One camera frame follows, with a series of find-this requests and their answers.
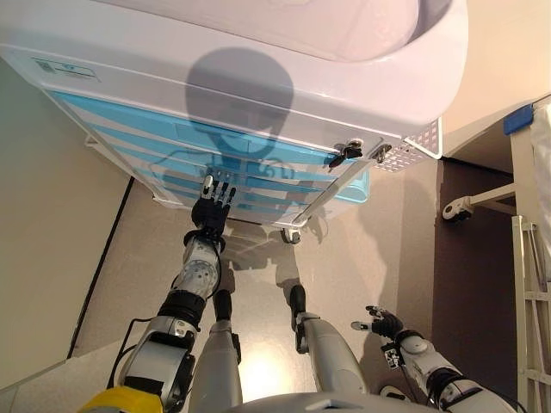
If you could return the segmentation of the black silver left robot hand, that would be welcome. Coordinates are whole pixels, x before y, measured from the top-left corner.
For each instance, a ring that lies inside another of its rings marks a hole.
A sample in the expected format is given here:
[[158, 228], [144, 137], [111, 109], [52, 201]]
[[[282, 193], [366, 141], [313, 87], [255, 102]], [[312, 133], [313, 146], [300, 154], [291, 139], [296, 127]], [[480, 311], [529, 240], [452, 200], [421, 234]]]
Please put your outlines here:
[[203, 181], [200, 197], [192, 208], [192, 221], [199, 230], [220, 236], [237, 192], [228, 182], [217, 181], [207, 175]]

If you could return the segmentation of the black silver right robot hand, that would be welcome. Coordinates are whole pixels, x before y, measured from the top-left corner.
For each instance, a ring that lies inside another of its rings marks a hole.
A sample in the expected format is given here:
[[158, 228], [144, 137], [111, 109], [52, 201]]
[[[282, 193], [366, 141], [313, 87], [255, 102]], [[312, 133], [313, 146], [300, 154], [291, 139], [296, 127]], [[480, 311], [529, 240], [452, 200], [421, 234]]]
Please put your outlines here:
[[365, 309], [372, 317], [372, 321], [369, 323], [354, 321], [350, 324], [353, 330], [372, 332], [378, 336], [394, 340], [404, 329], [401, 320], [390, 311], [377, 305], [367, 305]]

